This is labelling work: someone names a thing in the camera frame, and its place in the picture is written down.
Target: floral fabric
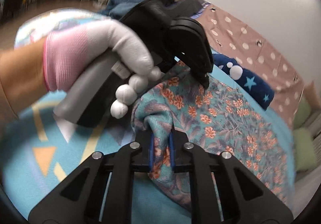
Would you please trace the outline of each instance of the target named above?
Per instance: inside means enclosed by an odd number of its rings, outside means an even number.
[[[136,103],[132,125],[154,133],[155,162],[150,178],[172,200],[190,208],[189,177],[170,168],[168,135],[172,124],[205,151],[230,151],[289,206],[287,155],[267,123],[237,89],[210,77],[204,89],[181,61]]]

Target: white wall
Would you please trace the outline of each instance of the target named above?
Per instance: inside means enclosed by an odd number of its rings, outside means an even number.
[[[262,34],[321,90],[321,0],[207,0]]]

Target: orange triangle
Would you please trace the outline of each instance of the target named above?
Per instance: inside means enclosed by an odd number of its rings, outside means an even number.
[[[54,156],[56,147],[41,147],[33,148],[33,154],[38,162],[42,174],[46,177],[48,174],[49,166]]]

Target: gray handle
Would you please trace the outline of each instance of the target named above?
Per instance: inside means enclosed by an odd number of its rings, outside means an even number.
[[[79,76],[67,96],[55,107],[54,114],[69,122],[77,123],[92,98],[119,62],[117,53],[105,51]]]

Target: navy star pillow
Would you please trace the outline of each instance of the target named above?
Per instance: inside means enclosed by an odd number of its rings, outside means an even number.
[[[241,67],[234,58],[221,53],[214,53],[213,59],[214,64],[248,92],[264,110],[269,107],[274,91],[261,77]]]

